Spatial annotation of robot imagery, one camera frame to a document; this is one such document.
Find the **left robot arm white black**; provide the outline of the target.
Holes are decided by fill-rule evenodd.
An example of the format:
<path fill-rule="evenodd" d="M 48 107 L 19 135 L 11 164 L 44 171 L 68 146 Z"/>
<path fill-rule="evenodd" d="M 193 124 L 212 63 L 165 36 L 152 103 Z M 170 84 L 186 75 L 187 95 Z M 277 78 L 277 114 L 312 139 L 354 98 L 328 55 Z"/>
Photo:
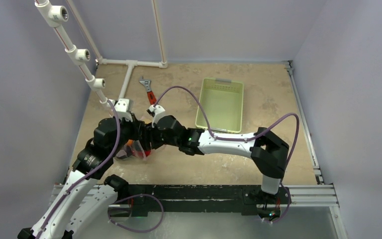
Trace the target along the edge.
<path fill-rule="evenodd" d="M 65 184 L 41 219 L 22 229 L 19 239 L 77 239 L 95 217 L 112 203 L 124 203 L 130 196 L 129 184 L 119 176 L 108 176 L 93 198 L 88 192 L 113 164 L 113 158 L 131 139 L 145 135 L 146 123 L 133 118 L 106 118 L 98 123 L 93 138 L 78 154 Z"/>

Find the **clear zip top bag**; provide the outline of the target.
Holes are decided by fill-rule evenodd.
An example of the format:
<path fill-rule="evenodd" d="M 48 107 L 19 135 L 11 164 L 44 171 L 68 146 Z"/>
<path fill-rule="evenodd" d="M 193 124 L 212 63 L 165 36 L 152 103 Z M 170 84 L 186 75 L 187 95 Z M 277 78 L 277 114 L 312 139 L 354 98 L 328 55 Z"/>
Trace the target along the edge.
<path fill-rule="evenodd" d="M 146 160 L 154 151 L 165 147 L 162 135 L 150 119 L 132 116 L 132 121 L 121 119 L 119 122 L 120 140 L 114 155 L 116 159 L 136 157 Z"/>

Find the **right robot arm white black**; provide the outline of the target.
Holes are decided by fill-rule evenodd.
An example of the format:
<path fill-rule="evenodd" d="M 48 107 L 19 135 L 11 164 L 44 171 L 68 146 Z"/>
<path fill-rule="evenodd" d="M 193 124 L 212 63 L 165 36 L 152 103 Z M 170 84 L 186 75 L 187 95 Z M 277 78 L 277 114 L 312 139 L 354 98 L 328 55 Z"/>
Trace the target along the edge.
<path fill-rule="evenodd" d="M 294 146 L 265 127 L 247 134 L 213 134 L 201 128 L 186 128 L 174 116 L 166 115 L 154 117 L 148 129 L 153 148 L 171 145 L 191 156 L 219 153 L 252 159 L 263 176 L 260 198 L 267 203 L 279 196 L 279 186 L 294 150 Z"/>

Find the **green perforated basket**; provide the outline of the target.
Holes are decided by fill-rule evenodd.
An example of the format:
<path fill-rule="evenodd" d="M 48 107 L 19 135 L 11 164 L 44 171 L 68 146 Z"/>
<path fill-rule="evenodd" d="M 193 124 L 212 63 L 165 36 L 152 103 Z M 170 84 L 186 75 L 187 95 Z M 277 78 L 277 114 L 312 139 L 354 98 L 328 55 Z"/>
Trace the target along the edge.
<path fill-rule="evenodd" d="M 199 96 L 213 131 L 240 133 L 242 130 L 244 84 L 220 78 L 205 78 Z"/>

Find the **red tomato toy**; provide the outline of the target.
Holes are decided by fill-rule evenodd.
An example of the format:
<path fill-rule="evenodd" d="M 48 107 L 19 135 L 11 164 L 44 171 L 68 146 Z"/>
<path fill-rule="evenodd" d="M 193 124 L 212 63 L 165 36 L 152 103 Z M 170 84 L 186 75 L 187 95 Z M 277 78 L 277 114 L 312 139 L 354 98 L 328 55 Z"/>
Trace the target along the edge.
<path fill-rule="evenodd" d="M 138 158 L 145 159 L 151 154 L 151 150 L 135 149 L 134 155 Z"/>

